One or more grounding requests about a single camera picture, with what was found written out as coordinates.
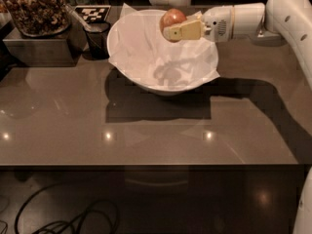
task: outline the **nuts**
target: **nuts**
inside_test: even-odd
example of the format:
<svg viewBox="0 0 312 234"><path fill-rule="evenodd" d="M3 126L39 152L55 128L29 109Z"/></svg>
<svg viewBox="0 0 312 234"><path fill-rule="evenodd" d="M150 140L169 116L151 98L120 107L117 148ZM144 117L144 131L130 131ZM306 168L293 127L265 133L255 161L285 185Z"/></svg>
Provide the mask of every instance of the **nuts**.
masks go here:
<svg viewBox="0 0 312 234"><path fill-rule="evenodd" d="M19 31L31 37L52 35L70 25L63 0L3 0Z"/></svg>

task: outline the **gray countertop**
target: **gray countertop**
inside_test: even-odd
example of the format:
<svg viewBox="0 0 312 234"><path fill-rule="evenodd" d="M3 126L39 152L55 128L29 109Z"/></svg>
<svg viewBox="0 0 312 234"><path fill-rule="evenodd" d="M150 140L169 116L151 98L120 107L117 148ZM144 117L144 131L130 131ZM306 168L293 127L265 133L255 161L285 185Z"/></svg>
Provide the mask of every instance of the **gray countertop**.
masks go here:
<svg viewBox="0 0 312 234"><path fill-rule="evenodd" d="M174 97L85 54L13 68L0 82L1 165L312 164L312 92L290 46L217 47L221 77Z"/></svg>

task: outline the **glass container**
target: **glass container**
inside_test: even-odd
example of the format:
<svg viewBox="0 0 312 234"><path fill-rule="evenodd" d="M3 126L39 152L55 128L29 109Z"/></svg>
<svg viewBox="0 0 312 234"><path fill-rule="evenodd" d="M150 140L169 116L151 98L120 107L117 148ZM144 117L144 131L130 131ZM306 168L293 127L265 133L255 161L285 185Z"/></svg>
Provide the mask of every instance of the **glass container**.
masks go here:
<svg viewBox="0 0 312 234"><path fill-rule="evenodd" d="M16 28L25 36L43 37L70 25L64 0L3 0Z"/></svg>

